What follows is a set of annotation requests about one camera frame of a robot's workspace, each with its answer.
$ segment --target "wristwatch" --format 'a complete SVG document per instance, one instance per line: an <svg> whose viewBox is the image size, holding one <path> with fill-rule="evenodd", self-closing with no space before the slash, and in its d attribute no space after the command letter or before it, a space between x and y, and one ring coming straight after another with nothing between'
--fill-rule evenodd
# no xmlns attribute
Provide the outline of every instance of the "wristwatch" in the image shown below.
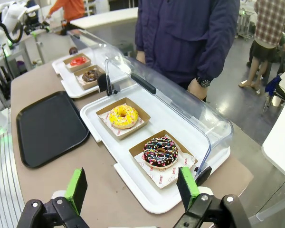
<svg viewBox="0 0 285 228"><path fill-rule="evenodd" d="M211 81L201 78L201 77L196 77L197 82L199 83L199 85L203 88L206 88L210 85Z"/></svg>

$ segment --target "bolt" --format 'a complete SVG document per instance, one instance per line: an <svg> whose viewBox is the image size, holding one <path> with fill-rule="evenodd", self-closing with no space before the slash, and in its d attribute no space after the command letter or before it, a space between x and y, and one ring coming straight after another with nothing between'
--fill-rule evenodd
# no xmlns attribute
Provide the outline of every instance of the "bolt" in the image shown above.
<svg viewBox="0 0 285 228"><path fill-rule="evenodd" d="M233 198L232 198L231 196L229 196L229 197L227 198L227 201L230 203L230 202L233 201Z"/></svg>
<svg viewBox="0 0 285 228"><path fill-rule="evenodd" d="M201 197L201 200L202 200L202 201L207 201L207 200L208 200L208 196L203 195L203 196Z"/></svg>

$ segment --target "person in navy jacket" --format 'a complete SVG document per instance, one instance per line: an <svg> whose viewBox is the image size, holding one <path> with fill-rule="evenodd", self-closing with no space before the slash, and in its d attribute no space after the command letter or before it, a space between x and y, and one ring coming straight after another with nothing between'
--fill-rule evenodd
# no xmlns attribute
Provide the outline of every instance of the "person in navy jacket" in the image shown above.
<svg viewBox="0 0 285 228"><path fill-rule="evenodd" d="M239 2L139 0L137 60L205 100L233 43Z"/></svg>

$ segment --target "white tray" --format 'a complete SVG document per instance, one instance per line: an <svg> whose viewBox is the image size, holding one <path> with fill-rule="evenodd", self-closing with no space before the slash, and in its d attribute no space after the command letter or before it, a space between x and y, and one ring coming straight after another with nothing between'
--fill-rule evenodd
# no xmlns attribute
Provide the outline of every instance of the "white tray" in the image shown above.
<svg viewBox="0 0 285 228"><path fill-rule="evenodd" d="M142 129L118 140L110 134L96 115L96 111L124 97L130 98L139 105L150 115L151 119ZM176 181L163 189L159 189L149 176L140 169L139 164L129 153L129 149L151 135L161 130L167 130L198 159L198 163L191 169L193 171L195 167L200 166L209 146L207 138L200 131L189 125L158 98L137 84L122 90L117 95L104 97L84 106L80 111L80 116L95 140L97 142L103 141L108 151L118 162L114 167L119 175L141 205L151 213L167 212L180 202L181 197ZM227 159L229 154L230 150L225 149L217 155L212 155L208 164L211 164L215 170Z"/></svg>
<svg viewBox="0 0 285 228"><path fill-rule="evenodd" d="M105 70L105 56L101 53L101 50L92 50L91 48L85 48L80 51L80 53L84 53L91 59L91 65L99 65L103 70ZM66 68L63 60L70 58L70 56L65 56L55 60L52 63L52 67L57 75L62 77L61 84L66 90L66 93L71 98L80 98L91 92L99 91L99 86L94 86L87 90L82 89L82 87L77 82L75 75ZM110 80L112 83L123 80L128 76L122 73L120 70L117 70L114 66L110 65Z"/></svg>

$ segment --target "yellow frosted donut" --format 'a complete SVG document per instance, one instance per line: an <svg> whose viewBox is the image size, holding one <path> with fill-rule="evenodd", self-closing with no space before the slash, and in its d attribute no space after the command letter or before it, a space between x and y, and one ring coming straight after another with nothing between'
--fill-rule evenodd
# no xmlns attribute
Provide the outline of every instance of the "yellow frosted donut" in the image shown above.
<svg viewBox="0 0 285 228"><path fill-rule="evenodd" d="M128 105L120 105L111 110L109 118L114 127L126 129L136 124L138 112Z"/></svg>

